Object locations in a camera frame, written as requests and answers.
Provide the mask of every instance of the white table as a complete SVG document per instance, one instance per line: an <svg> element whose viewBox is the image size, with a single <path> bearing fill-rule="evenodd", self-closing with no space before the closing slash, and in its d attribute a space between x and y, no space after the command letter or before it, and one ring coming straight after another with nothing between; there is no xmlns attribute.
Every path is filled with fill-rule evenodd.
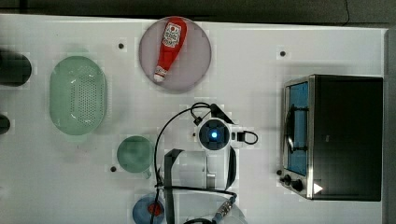
<svg viewBox="0 0 396 224"><path fill-rule="evenodd" d="M0 87L0 112L12 120L0 135L0 223L134 223L133 204L154 181L109 172L118 145L132 134L154 141L168 119L198 101L224 105L260 135L257 145L237 151L232 187L249 223L381 223L381 202L311 202L281 187L275 172L283 83L311 74L382 77L385 30L199 22L212 44L211 66L192 91L172 94L149 82L138 62L140 37L153 22L0 15L1 47L34 67L26 85ZM81 54L104 70L109 104L100 127L76 143L50 120L49 81L56 63ZM196 146L192 132L190 116L177 119L159 158L164 148Z"/></svg>

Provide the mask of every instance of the black cable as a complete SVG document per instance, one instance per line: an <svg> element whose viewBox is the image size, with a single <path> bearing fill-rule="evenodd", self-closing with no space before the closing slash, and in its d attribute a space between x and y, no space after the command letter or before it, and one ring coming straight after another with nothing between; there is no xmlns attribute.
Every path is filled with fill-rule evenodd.
<svg viewBox="0 0 396 224"><path fill-rule="evenodd" d="M346 23L343 24L343 26L345 26L349 23L349 8L347 6L347 0L346 0L346 13L347 13L347 21L346 21Z"/></svg>
<svg viewBox="0 0 396 224"><path fill-rule="evenodd" d="M153 221L154 221L154 214L155 214L155 211L157 210L158 196L159 195L160 195L160 190L157 189L157 194L155 195L155 200L154 200L154 209L153 209L153 211L151 213L151 220L150 220L149 223L153 223Z"/></svg>
<svg viewBox="0 0 396 224"><path fill-rule="evenodd" d="M193 104L192 107L191 107L191 115L192 115L192 117L193 117L194 119L197 119L197 117L195 116L195 114L194 114L194 112L193 112L192 110L193 110L197 105L205 105L205 106L207 106L207 108L210 107L209 104L203 103L203 102L198 102L198 103Z"/></svg>
<svg viewBox="0 0 396 224"><path fill-rule="evenodd" d="M160 134L158 134L157 142L155 143L155 148L154 148L154 172L155 172L155 178L156 178L156 180L157 180L157 184L155 185L155 187L157 188L157 196L155 197L155 201L154 201L155 206L156 206L156 204L157 204L157 202L158 202L158 195L159 195L159 193L160 193L160 190L158 189L158 187L161 187L162 184L163 184L162 181L161 181L161 177L160 177L160 169L157 168L157 150L158 150L158 143L160 142L161 135L163 134L163 131L165 131L165 129L166 129L166 127L169 125L169 123L172 122L172 120L174 120L175 118L177 118L177 117L180 116L181 114L186 113L186 112L189 111L189 110L190 110L190 112L192 113L192 110L195 109L195 108L210 108L210 107L209 107L209 104L206 104L206 103L196 103L196 104L194 104L191 108L188 108L188 109L185 109L185 110L182 110L182 111L178 112L176 115L174 115L171 119L169 119L169 120L166 122L166 124L165 124L165 125L163 126L163 128L161 129ZM154 213L155 213L155 210L154 210L154 212L151 214L150 224L153 223Z"/></svg>
<svg viewBox="0 0 396 224"><path fill-rule="evenodd" d="M222 193L222 194L232 195L235 198L237 197L236 193L221 189L198 189L198 188L184 187L184 186L170 186L170 187L165 187L165 189L184 189L184 190L194 190L194 191L203 191L203 192L212 192L212 193Z"/></svg>
<svg viewBox="0 0 396 224"><path fill-rule="evenodd" d="M189 221L185 222L184 224L191 224L191 223L197 223L197 222L201 222L202 224L212 224L213 223L212 221L209 221L207 219L200 217L200 218L189 220Z"/></svg>
<svg viewBox="0 0 396 224"><path fill-rule="evenodd" d="M256 134L256 133L254 133L254 132L249 132L249 131L244 131L244 133L251 133L251 134L253 134L255 137L256 137L256 140L254 140L254 142L247 142L246 140L244 141L246 144L248 144L248 145L254 145L254 144L256 144L257 143L257 141L259 141L259 136Z"/></svg>
<svg viewBox="0 0 396 224"><path fill-rule="evenodd" d="M208 106L203 106L203 105L199 105L199 106L195 106L195 107L191 107L185 110L180 111L179 113L177 113L176 115L174 115L171 119L169 119L166 124L163 126L163 129L160 131L160 134L157 137L157 142L155 143L155 148L154 148L154 171L155 171L155 177L157 179L157 184L159 184L161 182L160 179L160 172L157 169L157 149L158 149L158 143L160 142L160 138L161 135L163 134L163 131L165 131L165 128L169 125L170 122L172 122L172 120L174 120L175 118L177 118L178 116L180 116L181 114L186 113L187 111L192 111L195 108L208 108Z"/></svg>

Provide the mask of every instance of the oven knob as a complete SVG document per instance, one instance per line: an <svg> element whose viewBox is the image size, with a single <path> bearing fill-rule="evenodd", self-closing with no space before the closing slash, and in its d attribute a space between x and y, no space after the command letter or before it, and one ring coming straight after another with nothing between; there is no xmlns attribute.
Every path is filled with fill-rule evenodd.
<svg viewBox="0 0 396 224"><path fill-rule="evenodd" d="M283 178L280 178L280 181L285 183L286 186L289 186L291 182L291 177L289 175L285 175L283 176Z"/></svg>
<svg viewBox="0 0 396 224"><path fill-rule="evenodd" d="M291 187L297 191L303 190L303 182L301 180L293 180L291 181Z"/></svg>

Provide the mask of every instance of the green colander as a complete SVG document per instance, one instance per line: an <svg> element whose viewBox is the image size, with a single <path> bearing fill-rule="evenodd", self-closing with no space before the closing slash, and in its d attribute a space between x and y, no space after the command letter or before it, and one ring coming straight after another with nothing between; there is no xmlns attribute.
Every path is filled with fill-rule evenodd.
<svg viewBox="0 0 396 224"><path fill-rule="evenodd" d="M106 77L99 66L82 56L59 62L49 84L49 115L63 133L90 133L106 114Z"/></svg>

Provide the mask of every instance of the ketchup bottle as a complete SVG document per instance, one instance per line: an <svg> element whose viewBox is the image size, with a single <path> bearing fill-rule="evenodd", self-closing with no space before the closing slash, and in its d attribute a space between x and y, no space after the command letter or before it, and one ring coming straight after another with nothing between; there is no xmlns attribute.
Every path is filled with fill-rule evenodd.
<svg viewBox="0 0 396 224"><path fill-rule="evenodd" d="M154 80L162 82L173 61L183 46L187 34L187 24L180 17L171 17L163 31L160 56L154 72Z"/></svg>

